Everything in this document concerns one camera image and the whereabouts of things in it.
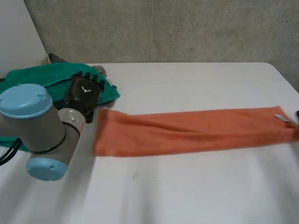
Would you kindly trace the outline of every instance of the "gray cloth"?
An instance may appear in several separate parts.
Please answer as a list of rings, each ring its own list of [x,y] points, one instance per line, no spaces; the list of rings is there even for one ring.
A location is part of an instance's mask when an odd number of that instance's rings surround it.
[[[68,61],[62,59],[61,57],[55,55],[54,53],[48,53],[43,60],[41,60],[41,64],[51,64],[51,63],[69,63]],[[93,66],[104,78],[107,78],[107,73],[105,69],[100,66]],[[103,106],[111,108],[115,104],[115,99],[105,103]]]

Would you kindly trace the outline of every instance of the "black cable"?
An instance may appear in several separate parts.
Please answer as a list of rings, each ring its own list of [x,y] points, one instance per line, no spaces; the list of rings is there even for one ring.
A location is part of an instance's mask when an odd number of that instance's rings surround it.
[[[9,150],[12,149],[12,152],[6,158],[4,158],[3,160],[0,161],[0,166],[7,163],[8,161],[10,161],[15,156],[15,154],[17,153],[17,151],[19,150],[19,148],[21,147],[22,144],[23,143],[22,143],[21,139],[17,138],[17,140],[14,141],[12,146],[9,148]]]
[[[15,147],[15,145],[18,143],[18,139],[14,141],[14,143],[9,147],[9,149],[0,157],[0,161],[3,160]]]

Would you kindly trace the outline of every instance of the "white wall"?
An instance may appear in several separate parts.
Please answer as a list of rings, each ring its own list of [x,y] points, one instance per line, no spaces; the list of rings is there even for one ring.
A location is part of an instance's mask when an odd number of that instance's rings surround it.
[[[45,54],[23,0],[0,0],[0,77],[36,65]]]

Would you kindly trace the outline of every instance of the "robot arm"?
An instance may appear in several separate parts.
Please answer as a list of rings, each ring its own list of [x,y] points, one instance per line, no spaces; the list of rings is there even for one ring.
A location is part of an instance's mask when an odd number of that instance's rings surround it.
[[[0,136],[16,136],[30,150],[26,169],[34,178],[63,178],[83,131],[91,123],[104,81],[72,76],[64,106],[56,111],[46,89],[37,84],[12,87],[0,95]]]

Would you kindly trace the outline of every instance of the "white logo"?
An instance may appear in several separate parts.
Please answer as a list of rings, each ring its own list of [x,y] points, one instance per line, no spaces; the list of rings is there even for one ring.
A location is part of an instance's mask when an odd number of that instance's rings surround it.
[[[84,87],[82,87],[82,89],[83,89],[84,93],[86,93],[86,92],[90,92],[90,91],[91,91],[91,90],[86,90],[86,89],[84,89]]]

